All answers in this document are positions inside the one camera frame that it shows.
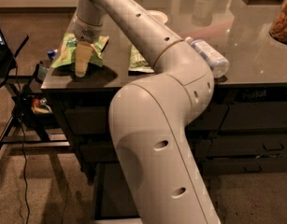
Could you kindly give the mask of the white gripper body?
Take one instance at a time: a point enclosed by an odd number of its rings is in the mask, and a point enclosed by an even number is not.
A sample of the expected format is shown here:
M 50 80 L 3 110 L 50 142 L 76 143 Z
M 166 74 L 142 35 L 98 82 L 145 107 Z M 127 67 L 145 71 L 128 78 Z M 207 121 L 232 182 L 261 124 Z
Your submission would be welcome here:
M 94 15 L 92 21 L 85 21 L 77 14 L 72 20 L 72 31 L 78 41 L 95 42 L 103 28 L 104 15 Z

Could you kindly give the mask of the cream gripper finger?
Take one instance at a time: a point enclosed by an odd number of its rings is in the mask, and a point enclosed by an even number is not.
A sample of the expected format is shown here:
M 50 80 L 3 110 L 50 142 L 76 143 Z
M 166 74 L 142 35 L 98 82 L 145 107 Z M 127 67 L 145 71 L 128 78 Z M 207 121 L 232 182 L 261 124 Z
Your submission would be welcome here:
M 93 47 L 90 43 L 81 41 L 76 47 L 75 75 L 84 77 L 88 68 L 88 63 L 93 53 Z

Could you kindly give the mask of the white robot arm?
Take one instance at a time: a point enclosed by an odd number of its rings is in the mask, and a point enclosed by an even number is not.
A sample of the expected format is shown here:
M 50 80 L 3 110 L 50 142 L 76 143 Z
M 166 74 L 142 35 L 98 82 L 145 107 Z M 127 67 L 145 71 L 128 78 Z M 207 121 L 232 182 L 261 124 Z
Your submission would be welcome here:
M 143 224 L 221 224 L 194 161 L 186 126 L 208 107 L 207 63 L 134 0 L 79 0 L 75 32 L 108 14 L 154 74 L 123 86 L 109 106 L 113 146 Z

